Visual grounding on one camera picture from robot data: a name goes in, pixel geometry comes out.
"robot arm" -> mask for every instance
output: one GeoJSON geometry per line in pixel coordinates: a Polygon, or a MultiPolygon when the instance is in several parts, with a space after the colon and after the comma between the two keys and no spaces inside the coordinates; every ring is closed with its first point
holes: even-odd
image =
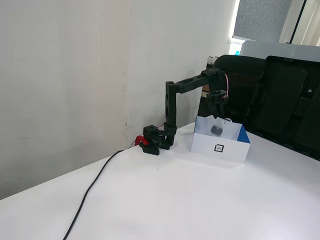
{"type": "Polygon", "coordinates": [[[154,125],[143,128],[143,136],[138,136],[135,144],[139,144],[143,152],[159,155],[159,148],[169,150],[174,144],[177,133],[177,93],[184,94],[199,87],[209,85],[206,95],[212,115],[223,118],[224,104],[228,101],[228,81],[223,71],[218,68],[207,69],[200,75],[179,82],[165,83],[165,122],[164,130],[154,125]]]}

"white box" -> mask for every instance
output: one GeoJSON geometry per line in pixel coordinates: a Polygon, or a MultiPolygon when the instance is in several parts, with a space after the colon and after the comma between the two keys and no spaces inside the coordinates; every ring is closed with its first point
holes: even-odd
{"type": "Polygon", "coordinates": [[[250,140],[242,124],[211,117],[197,116],[195,120],[191,152],[244,163],[250,140]],[[224,124],[220,136],[212,133],[216,121],[224,124]]]}

